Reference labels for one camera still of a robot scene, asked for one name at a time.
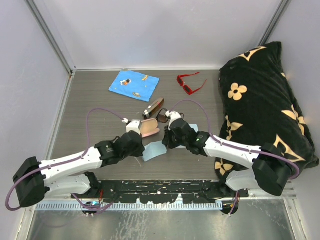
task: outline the metal edge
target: metal edge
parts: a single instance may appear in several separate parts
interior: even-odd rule
[[[71,85],[73,82],[73,79],[75,77],[75,72],[73,72],[68,80],[67,83],[65,85],[64,88],[64,92],[63,92],[63,96],[60,102],[60,107],[59,107],[59,111],[58,114],[56,116],[56,119],[54,121],[53,124],[53,129],[51,131],[51,135],[48,141],[48,146],[47,146],[47,150],[46,150],[46,154],[45,154],[45,159],[50,159],[53,149],[55,147],[55,142],[56,142],[56,138],[58,135],[58,131],[59,131],[59,127],[62,121],[62,116],[65,112],[65,107],[68,101],[68,97],[69,97],[69,93],[70,93],[70,89],[71,89]],[[17,235],[16,235],[16,240],[26,240],[30,231],[30,227],[32,224],[32,220],[35,214],[35,210],[36,210],[36,205],[32,206],[32,207],[28,207],[27,209],[25,209],[21,223],[18,227],[18,231],[17,231]]]
[[[281,17],[283,16],[285,11],[287,10],[290,2],[291,2],[291,0],[281,0],[277,10],[275,11],[275,13],[274,13],[269,25],[268,25],[268,27],[266,28],[266,31],[263,34],[263,37],[261,38],[261,40],[259,42],[259,46],[267,43],[271,34],[274,32],[276,26],[278,25]]]
[[[99,69],[77,69],[78,72],[104,72],[104,71],[187,71],[187,70],[219,70],[221,66],[192,66],[192,67],[130,67],[130,68],[99,68]]]
[[[44,17],[42,16],[41,12],[39,11],[39,8],[37,7],[34,0],[24,0],[26,4],[28,5],[30,11],[32,12],[35,20],[38,22],[40,28],[42,29],[44,35],[46,36],[47,40],[49,41],[50,45],[52,46],[53,50],[55,51],[56,55],[62,62],[65,70],[72,74],[74,72],[74,66],[70,66],[66,57],[64,56],[63,51],[59,47],[55,37],[53,36],[51,30],[49,29]]]
[[[297,210],[296,201],[294,199],[284,199],[284,205],[291,223],[293,234],[296,240],[306,240],[307,235],[303,228],[302,220]]]

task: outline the table surface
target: table surface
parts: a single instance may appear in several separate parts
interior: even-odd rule
[[[97,107],[116,111],[125,118],[142,120],[143,111],[158,98],[164,98],[164,108],[170,109],[183,99],[199,102],[208,112],[211,130],[219,135],[224,122],[224,108],[219,88],[219,71],[202,70],[198,75],[186,77],[184,81],[191,89],[204,87],[189,96],[177,83],[177,75],[192,74],[196,70],[140,71],[160,78],[150,102],[129,98],[109,91],[118,71],[77,71],[69,92],[59,132],[55,141],[52,159],[84,151],[87,147],[87,113]],[[202,109],[191,102],[183,102],[175,109],[184,113],[184,120],[197,124],[199,131],[208,131],[207,119]],[[161,141],[165,124],[159,123],[160,133],[143,139],[146,146]],[[122,136],[126,126],[116,116],[102,111],[89,118],[91,146]],[[214,171],[215,158],[193,155],[186,149],[169,149],[167,154],[144,162],[142,157],[128,157],[116,165],[91,170],[99,180],[217,180]]]

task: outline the white panel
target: white panel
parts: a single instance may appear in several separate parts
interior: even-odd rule
[[[256,47],[280,0],[45,3],[78,69],[219,68]]]
[[[45,156],[68,75],[26,3],[0,4],[0,238],[12,240],[24,211],[5,208],[12,177],[25,159]]]
[[[282,42],[282,65],[320,156],[320,1],[292,1],[270,41]],[[320,239],[320,167],[293,181],[309,238]]]

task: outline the robotic arm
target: robotic arm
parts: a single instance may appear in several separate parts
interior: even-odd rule
[[[175,111],[165,113],[169,125],[165,127],[162,143],[169,149],[185,146],[195,155],[217,157],[240,164],[247,168],[244,171],[232,171],[221,183],[221,190],[238,191],[241,189],[261,188],[267,193],[280,196],[292,174],[292,169],[285,162],[273,157],[259,154],[264,151],[281,156],[273,145],[248,146],[232,142],[234,147],[226,146],[229,141],[211,136],[208,132],[195,132],[181,115]],[[100,183],[91,169],[103,168],[117,164],[128,156],[141,157],[145,150],[140,134],[141,122],[125,119],[126,133],[114,140],[101,141],[90,147],[87,153],[76,153],[70,156],[38,162],[36,157],[28,158],[13,177],[16,183],[28,173],[49,166],[25,179],[17,186],[16,192],[22,208],[33,206],[45,197],[65,194],[87,194],[95,196],[100,190]],[[82,156],[79,160],[64,162]],[[79,176],[70,176],[85,172]]]

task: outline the gray floor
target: gray floor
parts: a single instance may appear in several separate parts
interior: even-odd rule
[[[78,71],[71,87],[62,123],[55,141],[52,158],[60,158],[83,151],[86,148],[86,116],[97,107],[117,111],[125,118],[141,119],[142,113],[157,98],[163,97],[164,108],[171,108],[180,100],[196,100],[207,110],[212,132],[219,135],[224,121],[223,103],[219,92],[219,71],[203,70],[196,76],[186,77],[185,82],[197,89],[207,79],[205,86],[189,96],[177,83],[177,75],[192,74],[196,71],[141,71],[141,73],[160,78],[149,103],[119,95],[109,91],[118,71]],[[184,113],[184,119],[197,124],[200,131],[208,131],[207,120],[201,108],[184,102],[176,108]],[[89,120],[91,145],[103,140],[122,136],[126,126],[115,116],[106,112],[93,113]],[[160,133],[143,140],[143,144],[161,141],[164,124],[159,124]],[[126,158],[117,165],[94,170],[99,180],[215,180],[214,158],[196,156],[186,149],[170,150],[148,162],[139,158]]]
[[[242,200],[220,211],[37,211],[28,240],[292,240],[282,200]]]

